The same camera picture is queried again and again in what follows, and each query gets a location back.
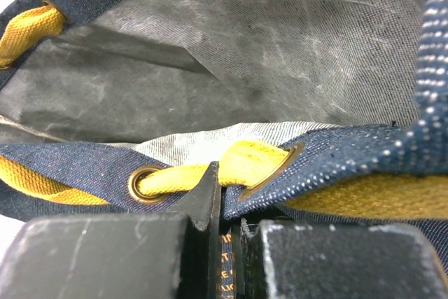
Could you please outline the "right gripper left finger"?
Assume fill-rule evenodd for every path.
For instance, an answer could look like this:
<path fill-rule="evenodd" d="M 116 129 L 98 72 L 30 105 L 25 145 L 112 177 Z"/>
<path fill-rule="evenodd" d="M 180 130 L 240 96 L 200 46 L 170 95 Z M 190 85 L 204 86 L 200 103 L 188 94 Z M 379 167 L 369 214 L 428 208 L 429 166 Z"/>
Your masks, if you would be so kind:
<path fill-rule="evenodd" d="M 166 212 L 37 218 L 1 264 L 2 298 L 218 298 L 218 164 Z"/>

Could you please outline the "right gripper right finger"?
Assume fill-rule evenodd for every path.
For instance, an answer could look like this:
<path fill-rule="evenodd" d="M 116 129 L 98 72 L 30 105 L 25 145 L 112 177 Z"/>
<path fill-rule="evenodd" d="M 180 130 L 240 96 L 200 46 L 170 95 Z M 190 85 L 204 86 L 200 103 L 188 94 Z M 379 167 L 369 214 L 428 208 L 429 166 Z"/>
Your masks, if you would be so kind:
<path fill-rule="evenodd" d="M 247 298 L 446 298 L 434 248 L 410 225 L 241 224 Z"/>

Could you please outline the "dark denim tote bag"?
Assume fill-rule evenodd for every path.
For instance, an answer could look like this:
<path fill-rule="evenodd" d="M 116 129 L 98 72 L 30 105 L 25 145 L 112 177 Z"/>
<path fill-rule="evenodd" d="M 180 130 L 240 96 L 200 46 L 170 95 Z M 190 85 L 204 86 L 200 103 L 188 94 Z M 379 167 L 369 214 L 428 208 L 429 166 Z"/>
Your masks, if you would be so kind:
<path fill-rule="evenodd" d="M 241 224 L 410 225 L 447 277 L 447 0 L 14 0 L 1 10 L 1 236 L 166 212 L 218 164 Z"/>

